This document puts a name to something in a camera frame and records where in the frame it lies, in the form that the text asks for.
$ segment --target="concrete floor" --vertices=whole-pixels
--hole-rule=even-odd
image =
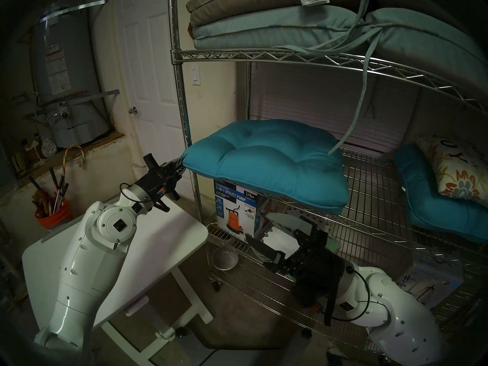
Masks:
[[[204,200],[205,215],[214,212],[214,202]],[[196,217],[194,203],[181,199],[178,204]],[[208,265],[205,246],[198,249],[180,265],[180,270],[214,316],[209,324],[204,324],[197,315],[190,323],[190,329],[207,348],[225,349],[276,349],[286,345],[290,337],[301,327],[282,318],[257,303],[247,299],[238,291],[222,286],[216,293],[208,278]],[[147,291],[151,306],[167,323],[174,322],[190,306],[186,296],[170,274]],[[10,317],[33,338],[38,328],[27,300],[23,302],[24,312],[12,312]],[[131,317],[123,313],[116,315],[111,324],[139,351],[155,340],[156,329],[137,312]],[[377,364],[376,356],[361,350],[338,344],[342,352],[352,361],[343,364]],[[314,334],[302,354],[299,365],[327,365],[326,352],[329,340]],[[98,366],[135,366],[132,361],[101,329],[93,332],[93,346]],[[188,364],[188,356],[176,341],[161,349],[151,361],[158,366]]]

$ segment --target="throw pillow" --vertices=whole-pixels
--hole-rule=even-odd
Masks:
[[[488,207],[488,164],[472,145],[436,135],[419,135],[415,141],[432,165],[439,193]]]

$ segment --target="wire shelf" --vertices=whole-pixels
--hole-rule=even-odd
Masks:
[[[293,282],[260,267],[247,258],[240,258],[231,270],[213,270],[211,275],[222,283],[241,292],[247,298],[270,311],[310,330],[353,346],[378,352],[368,339],[365,328],[352,323],[334,321],[331,327],[323,324],[323,314],[311,308],[300,308],[291,295]]]
[[[362,71],[364,66],[364,56],[360,55],[340,54],[335,56],[314,56],[281,49],[172,50],[171,58],[174,64],[213,60],[228,60],[233,62],[255,61],[312,64],[356,71]],[[487,106],[481,99],[437,75],[377,58],[370,59],[368,72],[401,79],[408,83],[436,90],[469,104],[484,114],[488,112]]]
[[[468,269],[488,270],[488,250],[447,232],[412,226],[394,163],[350,149],[341,149],[350,199],[341,215],[308,209],[287,197],[270,198],[403,248],[435,256]]]
[[[338,321],[333,321],[331,327],[326,327],[322,314],[300,308],[290,292],[294,282],[262,267],[262,261],[247,243],[217,226],[215,214],[208,219],[207,228],[211,238],[222,245],[231,246],[241,255],[238,265],[233,269],[213,270],[211,274],[214,278],[300,326],[359,348],[380,351],[368,339],[365,328]],[[407,251],[406,254],[401,247],[354,229],[331,222],[329,235],[342,243],[339,256],[359,266],[379,267],[393,279],[400,277],[411,265],[411,252]],[[334,316],[345,318],[343,312],[334,312]]]

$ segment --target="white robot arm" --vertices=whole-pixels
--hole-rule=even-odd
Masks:
[[[35,342],[70,354],[67,364],[91,364],[90,337],[98,308],[112,290],[137,229],[137,217],[153,207],[169,208],[160,199],[174,191],[185,167],[182,159],[158,166],[144,157],[148,173],[121,189],[114,205],[98,201],[86,211],[59,267],[59,288],[49,324]]]
[[[330,252],[326,248],[328,234],[306,217],[280,213],[266,217],[294,237],[300,248],[285,259],[283,252],[249,235],[246,240],[269,260],[264,262],[266,268],[296,279],[292,293],[304,308],[328,296],[323,311],[326,325],[335,319],[366,327],[369,338],[404,366],[429,364],[445,356],[445,342],[434,316],[383,270],[357,266]],[[333,317],[336,304],[347,319]]]
[[[369,338],[404,366],[442,360],[446,344],[432,313],[381,269],[350,264],[357,272],[351,281],[346,267],[339,283],[345,292],[336,304],[348,318],[358,317],[351,322],[366,327]]]

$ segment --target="light switch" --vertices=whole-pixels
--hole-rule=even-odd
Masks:
[[[197,65],[191,67],[192,85],[200,85],[200,68]]]

